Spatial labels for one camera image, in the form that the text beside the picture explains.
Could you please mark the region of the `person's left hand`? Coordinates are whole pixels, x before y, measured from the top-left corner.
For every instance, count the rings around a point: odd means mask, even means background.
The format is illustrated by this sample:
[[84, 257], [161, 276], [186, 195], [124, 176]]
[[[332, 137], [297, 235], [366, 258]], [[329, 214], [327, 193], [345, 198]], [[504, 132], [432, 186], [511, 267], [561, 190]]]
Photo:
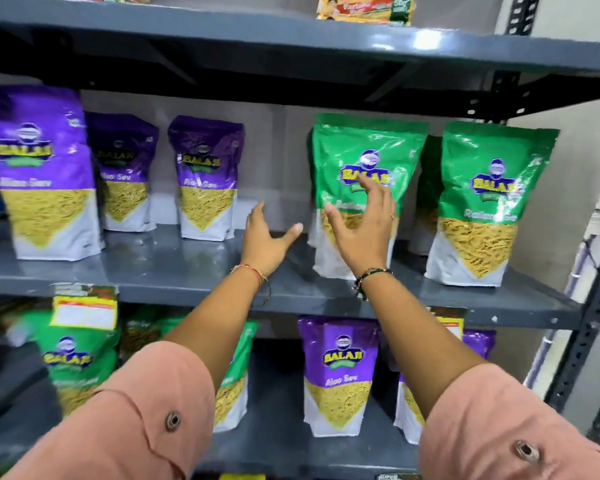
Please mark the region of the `person's left hand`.
[[265, 220], [264, 207], [265, 203], [261, 201], [248, 215], [240, 263], [268, 278], [280, 266], [287, 252], [274, 252], [274, 237]]

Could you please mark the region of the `person's left peach sleeve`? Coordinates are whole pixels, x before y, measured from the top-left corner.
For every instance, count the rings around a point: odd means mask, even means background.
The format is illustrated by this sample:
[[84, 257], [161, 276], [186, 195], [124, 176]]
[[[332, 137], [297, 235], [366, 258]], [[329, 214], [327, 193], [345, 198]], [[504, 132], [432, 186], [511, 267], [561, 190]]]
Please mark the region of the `person's left peach sleeve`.
[[185, 480], [208, 450], [215, 390], [184, 346], [146, 346], [2, 480]]

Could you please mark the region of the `person's right peach sleeve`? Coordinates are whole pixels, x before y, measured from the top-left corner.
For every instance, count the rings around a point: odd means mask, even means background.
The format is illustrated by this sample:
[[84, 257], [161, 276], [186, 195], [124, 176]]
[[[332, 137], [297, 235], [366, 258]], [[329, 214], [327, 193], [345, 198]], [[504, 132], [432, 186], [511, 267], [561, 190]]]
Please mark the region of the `person's right peach sleeve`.
[[418, 455], [423, 480], [600, 480], [600, 446], [490, 363], [442, 394]]

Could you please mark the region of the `person's left forearm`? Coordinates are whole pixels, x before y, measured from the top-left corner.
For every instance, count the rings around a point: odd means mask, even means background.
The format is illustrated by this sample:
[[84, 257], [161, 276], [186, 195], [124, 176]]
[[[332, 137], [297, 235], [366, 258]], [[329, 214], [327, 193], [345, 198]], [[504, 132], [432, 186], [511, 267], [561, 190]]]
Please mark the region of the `person's left forearm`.
[[165, 340], [192, 351], [208, 369], [218, 390], [228, 371], [249, 309], [265, 282], [259, 272], [238, 265]]

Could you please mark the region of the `yellow shelf price tag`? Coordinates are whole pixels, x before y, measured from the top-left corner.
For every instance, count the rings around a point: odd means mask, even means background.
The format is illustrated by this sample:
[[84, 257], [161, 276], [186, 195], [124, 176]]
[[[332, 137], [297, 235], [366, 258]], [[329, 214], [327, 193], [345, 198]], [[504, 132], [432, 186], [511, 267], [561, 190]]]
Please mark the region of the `yellow shelf price tag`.
[[464, 332], [464, 318], [468, 309], [455, 306], [428, 306], [428, 311], [448, 329], [456, 338], [462, 340]]
[[113, 331], [118, 325], [118, 287], [55, 283], [50, 326]]

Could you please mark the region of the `stack of yellow red packets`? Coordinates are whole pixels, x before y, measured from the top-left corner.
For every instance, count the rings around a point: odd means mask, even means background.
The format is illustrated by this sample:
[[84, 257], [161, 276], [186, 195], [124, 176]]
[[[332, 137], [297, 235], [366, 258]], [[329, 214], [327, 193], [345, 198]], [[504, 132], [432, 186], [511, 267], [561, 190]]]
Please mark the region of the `stack of yellow red packets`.
[[316, 0], [317, 20], [407, 27], [415, 0]]

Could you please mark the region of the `person's peach sleeve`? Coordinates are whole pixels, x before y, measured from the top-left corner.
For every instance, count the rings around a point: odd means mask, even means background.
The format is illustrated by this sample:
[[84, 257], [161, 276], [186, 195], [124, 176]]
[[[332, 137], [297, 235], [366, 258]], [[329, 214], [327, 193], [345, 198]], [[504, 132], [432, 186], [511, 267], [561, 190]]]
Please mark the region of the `person's peach sleeve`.
[[442, 394], [418, 455], [423, 480], [600, 480], [600, 446], [490, 363]]
[[146, 346], [2, 480], [185, 480], [208, 450], [215, 390], [184, 346]]

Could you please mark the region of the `person's right forearm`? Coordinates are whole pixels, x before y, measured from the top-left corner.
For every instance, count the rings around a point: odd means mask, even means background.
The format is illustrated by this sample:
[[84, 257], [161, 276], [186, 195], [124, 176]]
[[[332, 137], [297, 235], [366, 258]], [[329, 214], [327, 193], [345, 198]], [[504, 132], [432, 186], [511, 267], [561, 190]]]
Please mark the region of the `person's right forearm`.
[[448, 387], [486, 361], [456, 338], [392, 274], [369, 269], [358, 284], [373, 308], [405, 382], [427, 419]]

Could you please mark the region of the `black perforated rack upright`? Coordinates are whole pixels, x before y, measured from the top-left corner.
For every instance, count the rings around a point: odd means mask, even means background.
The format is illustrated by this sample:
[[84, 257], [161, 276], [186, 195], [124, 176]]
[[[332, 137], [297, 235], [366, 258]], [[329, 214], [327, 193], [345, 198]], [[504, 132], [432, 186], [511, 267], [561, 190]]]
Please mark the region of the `black perforated rack upright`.
[[573, 387], [600, 332], [600, 265], [586, 302], [579, 327], [572, 332], [544, 402], [558, 413], [564, 411]]
[[[496, 22], [496, 34], [528, 37], [532, 33], [539, 0], [503, 0]], [[519, 70], [496, 70], [491, 77], [488, 116], [485, 122], [505, 125], [515, 114], [512, 104], [518, 101]]]

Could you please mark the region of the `person's right hand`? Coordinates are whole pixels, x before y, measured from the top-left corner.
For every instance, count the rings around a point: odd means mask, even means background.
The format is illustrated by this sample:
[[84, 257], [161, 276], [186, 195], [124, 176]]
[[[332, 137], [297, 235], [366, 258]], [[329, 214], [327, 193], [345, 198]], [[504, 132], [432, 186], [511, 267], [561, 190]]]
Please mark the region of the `person's right hand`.
[[350, 229], [350, 240], [336, 240], [341, 258], [356, 279], [369, 269], [387, 268], [388, 248], [397, 217], [397, 204], [389, 188], [360, 175], [367, 194], [367, 207], [359, 227]]

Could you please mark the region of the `purple snack pouch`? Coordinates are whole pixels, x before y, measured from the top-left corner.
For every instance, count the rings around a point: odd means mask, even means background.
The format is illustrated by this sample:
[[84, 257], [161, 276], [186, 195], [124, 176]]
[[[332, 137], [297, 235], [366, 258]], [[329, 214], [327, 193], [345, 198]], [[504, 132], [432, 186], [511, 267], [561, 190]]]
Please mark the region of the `purple snack pouch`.
[[373, 320], [302, 315], [304, 422], [312, 436], [358, 436], [379, 348]]
[[101, 253], [94, 165], [77, 92], [0, 85], [0, 195], [17, 259], [74, 262]]
[[[496, 331], [467, 329], [463, 331], [461, 339], [476, 354], [487, 360], [496, 343]], [[424, 424], [424, 417], [413, 393], [406, 385], [403, 374], [400, 373], [397, 383], [397, 401], [393, 425], [402, 431], [407, 443], [417, 445]]]
[[132, 114], [86, 112], [88, 145], [100, 177], [104, 229], [144, 233], [151, 216], [149, 172], [159, 128]]
[[180, 233], [184, 239], [223, 242], [234, 237], [241, 123], [179, 115], [168, 127], [175, 152]]

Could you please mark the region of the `white wall pipe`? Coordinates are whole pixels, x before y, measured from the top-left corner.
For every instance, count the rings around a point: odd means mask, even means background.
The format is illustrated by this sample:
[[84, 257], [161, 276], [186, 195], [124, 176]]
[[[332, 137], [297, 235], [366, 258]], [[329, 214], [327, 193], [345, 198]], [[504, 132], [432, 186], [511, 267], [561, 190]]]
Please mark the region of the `white wall pipe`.
[[[600, 195], [578, 247], [574, 265], [564, 290], [565, 295], [584, 304], [600, 265]], [[557, 374], [560, 361], [572, 334], [570, 330], [549, 330], [536, 352], [525, 386], [544, 399]]]

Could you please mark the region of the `green snack pouch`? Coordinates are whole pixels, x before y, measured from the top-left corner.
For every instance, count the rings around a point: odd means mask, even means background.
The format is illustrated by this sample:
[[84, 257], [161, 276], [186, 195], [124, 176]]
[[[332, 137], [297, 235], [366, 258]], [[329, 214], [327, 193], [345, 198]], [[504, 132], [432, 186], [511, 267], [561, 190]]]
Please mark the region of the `green snack pouch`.
[[160, 338], [157, 322], [163, 309], [161, 305], [138, 305], [123, 319], [118, 345], [121, 363]]
[[50, 309], [29, 309], [2, 319], [11, 345], [37, 345], [56, 389], [63, 417], [86, 403], [118, 363], [119, 327], [112, 330], [52, 324]]
[[216, 394], [214, 434], [235, 429], [247, 412], [248, 364], [257, 330], [257, 321], [248, 319], [228, 371]]
[[443, 191], [441, 178], [442, 137], [428, 135], [420, 156], [414, 229], [409, 251], [428, 256], [437, 233], [438, 205]]
[[316, 115], [312, 129], [315, 218], [310, 236], [315, 248], [313, 269], [321, 277], [354, 280], [337, 249], [324, 205], [333, 204], [347, 228], [358, 228], [367, 207], [367, 195], [358, 182], [360, 175], [389, 188], [397, 204], [386, 261], [390, 265], [402, 199], [428, 135], [427, 122], [332, 112]]
[[443, 190], [424, 276], [456, 287], [499, 287], [521, 218], [559, 129], [453, 121], [441, 142]]

